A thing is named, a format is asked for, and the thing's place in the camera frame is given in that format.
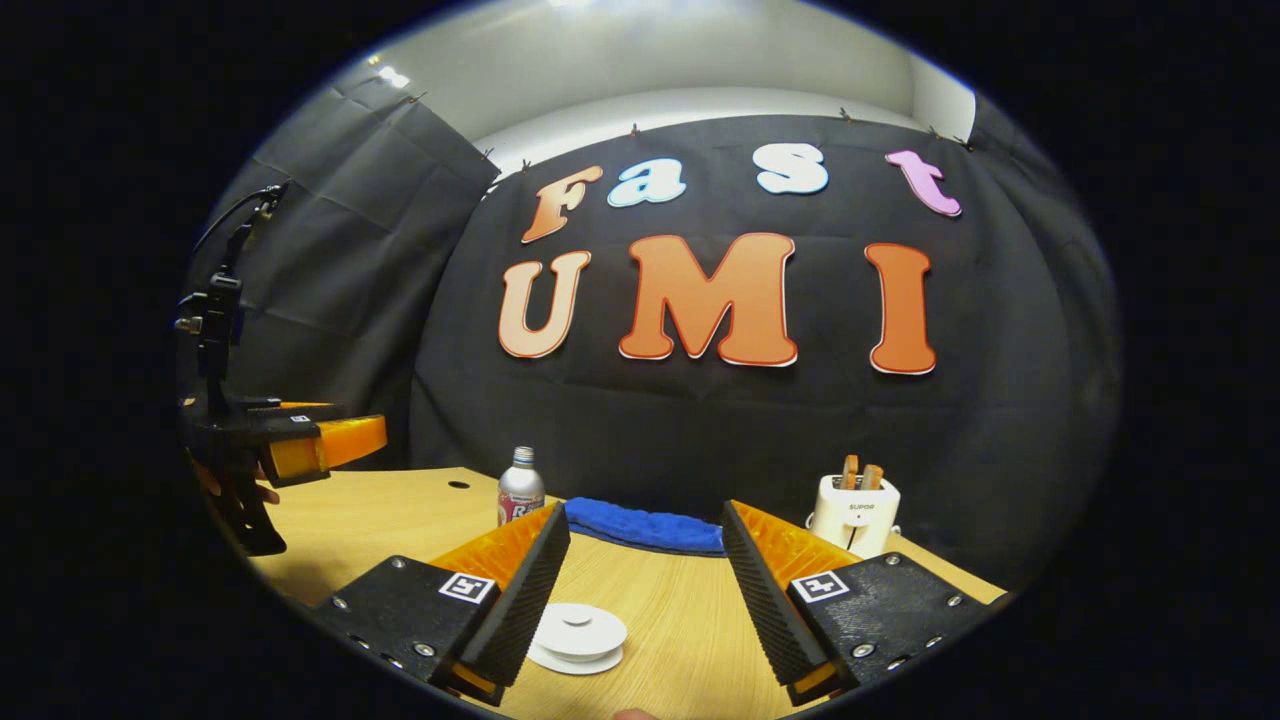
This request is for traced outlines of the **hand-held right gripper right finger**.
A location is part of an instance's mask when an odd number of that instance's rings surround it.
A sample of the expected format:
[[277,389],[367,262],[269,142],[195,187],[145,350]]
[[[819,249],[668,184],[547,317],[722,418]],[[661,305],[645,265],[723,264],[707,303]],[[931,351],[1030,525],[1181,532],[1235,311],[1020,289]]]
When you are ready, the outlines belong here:
[[906,541],[861,557],[736,500],[724,552],[792,705],[865,694],[1002,609],[1006,593]]

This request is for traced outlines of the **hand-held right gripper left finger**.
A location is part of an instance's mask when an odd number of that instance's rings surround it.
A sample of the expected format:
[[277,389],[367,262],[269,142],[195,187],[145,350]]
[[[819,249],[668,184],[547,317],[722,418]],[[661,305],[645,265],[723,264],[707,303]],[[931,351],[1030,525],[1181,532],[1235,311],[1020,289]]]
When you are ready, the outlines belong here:
[[312,609],[339,641],[417,683],[498,706],[570,547],[562,503],[421,562],[394,555]]

